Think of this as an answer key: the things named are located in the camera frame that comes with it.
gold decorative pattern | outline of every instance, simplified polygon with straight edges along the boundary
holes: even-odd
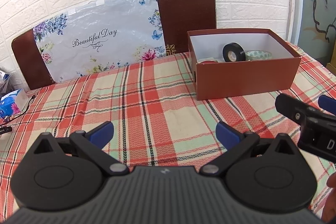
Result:
[[[175,54],[176,53],[175,45],[166,45],[166,52],[167,55]]]

blue packaging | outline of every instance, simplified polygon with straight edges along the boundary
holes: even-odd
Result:
[[[3,96],[0,100],[0,117],[12,116],[23,111],[28,96],[23,89],[15,90]]]
[[[0,70],[0,79],[7,80],[9,77],[8,73],[5,73],[4,71]]]

cartoon mural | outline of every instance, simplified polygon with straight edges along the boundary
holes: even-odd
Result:
[[[336,0],[314,0],[313,11],[317,32],[324,33],[328,42],[335,40]]]
[[[323,65],[330,62],[336,37],[336,0],[303,0],[298,46]]]

plastic bag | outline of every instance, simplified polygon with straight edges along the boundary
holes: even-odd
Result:
[[[11,78],[11,76],[12,76],[11,73],[6,73],[0,69],[0,96],[1,97],[13,91],[13,87],[9,83],[9,79]]]

open box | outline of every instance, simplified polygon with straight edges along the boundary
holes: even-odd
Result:
[[[197,100],[242,96],[289,89],[299,67],[300,55],[269,29],[234,28],[188,32],[188,47]],[[222,49],[238,43],[244,51],[272,53],[270,60],[225,62]],[[213,57],[223,63],[200,64]]]

